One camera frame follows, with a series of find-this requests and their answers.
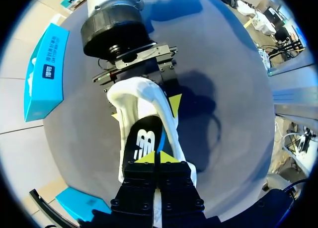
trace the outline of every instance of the round gray platform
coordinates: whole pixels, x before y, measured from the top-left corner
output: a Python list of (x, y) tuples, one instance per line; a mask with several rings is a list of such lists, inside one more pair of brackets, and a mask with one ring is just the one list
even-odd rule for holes
[[(226, 220), (252, 205), (268, 172), (274, 107), (258, 52), (238, 19), (219, 0), (145, 0), (151, 38), (177, 46), (183, 86), (179, 138), (198, 170), (207, 217)], [(117, 194), (120, 131), (111, 117), (96, 58), (83, 54), (86, 4), (64, 23), (64, 101), (45, 120), (56, 164), (69, 186), (103, 198)]]

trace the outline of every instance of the black insole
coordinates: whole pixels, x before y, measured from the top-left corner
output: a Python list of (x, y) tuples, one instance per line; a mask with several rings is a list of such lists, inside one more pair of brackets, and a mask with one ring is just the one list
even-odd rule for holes
[(129, 161), (137, 161), (152, 151), (163, 150), (172, 156), (172, 149), (168, 142), (161, 119), (158, 116), (148, 116), (137, 121), (128, 135), (123, 169)]

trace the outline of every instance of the floor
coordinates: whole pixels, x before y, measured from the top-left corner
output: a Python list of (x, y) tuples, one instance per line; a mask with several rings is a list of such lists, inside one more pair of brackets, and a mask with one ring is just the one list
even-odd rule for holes
[[(236, 9), (228, 6), (233, 14), (239, 19), (239, 21), (245, 25), (249, 20), (249, 16), (244, 16), (239, 13)], [(263, 34), (254, 29), (253, 25), (250, 24), (246, 30), (248, 31), (249, 35), (251, 36), (254, 44), (257, 47), (262, 47), (263, 45), (268, 46), (275, 46), (275, 42), (270, 36)], [(272, 60), (274, 65), (278, 65), (283, 62), (283, 59), (278, 56)], [(271, 165), (269, 168), (268, 173), (275, 173), (278, 171), (279, 167), (282, 166), (288, 159), (289, 154), (282, 149), (282, 137), (287, 134), (287, 130), (291, 127), (292, 122), (281, 117), (276, 116), (275, 119), (275, 138), (274, 138), (274, 147), (273, 147), (273, 154), (271, 159)]]
[[(244, 16), (241, 13), (239, 13), (236, 9), (228, 6), (228, 8), (232, 11), (233, 14), (235, 14), (235, 16), (239, 19), (239, 21), (245, 25), (249, 19), (251, 18), (250, 16)], [(257, 45), (257, 47), (262, 47), (263, 49), (266, 49), (266, 47), (263, 46), (275, 46), (275, 42), (273, 41), (273, 39), (270, 36), (267, 36), (265, 34), (263, 34), (262, 32), (259, 32), (257, 30), (254, 29), (253, 25), (250, 24), (246, 30), (248, 31), (250, 37), (252, 38), (252, 40), (254, 41), (254, 43)], [(277, 66), (279, 64), (281, 64), (283, 61), (283, 58), (278, 55), (276, 57), (274, 57), (271, 60), (273, 66)]]

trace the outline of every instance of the shoe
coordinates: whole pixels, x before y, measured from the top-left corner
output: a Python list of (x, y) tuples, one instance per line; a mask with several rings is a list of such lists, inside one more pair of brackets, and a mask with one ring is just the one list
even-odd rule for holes
[[(152, 151), (164, 151), (178, 161), (186, 161), (179, 143), (177, 121), (167, 97), (153, 81), (132, 77), (115, 83), (107, 98), (117, 110), (121, 150), (118, 180), (124, 181), (123, 170)], [(196, 186), (196, 168), (188, 162)]]

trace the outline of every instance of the screw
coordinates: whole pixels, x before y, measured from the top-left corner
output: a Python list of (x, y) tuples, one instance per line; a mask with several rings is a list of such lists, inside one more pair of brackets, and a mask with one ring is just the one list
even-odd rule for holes
[(149, 210), (149, 205), (148, 205), (148, 203), (144, 203), (143, 204), (143, 208), (142, 208), (142, 210)]
[(196, 205), (197, 207), (202, 207), (203, 204), (204, 204), (204, 201), (203, 201), (202, 199), (197, 199), (197, 200), (195, 201), (195, 205)]
[(118, 199), (113, 199), (113, 200), (110, 201), (110, 204), (112, 206), (117, 207), (117, 206), (119, 206), (119, 200)]
[(166, 211), (171, 211), (172, 210), (171, 203), (167, 203), (167, 205), (165, 206), (165, 210)]

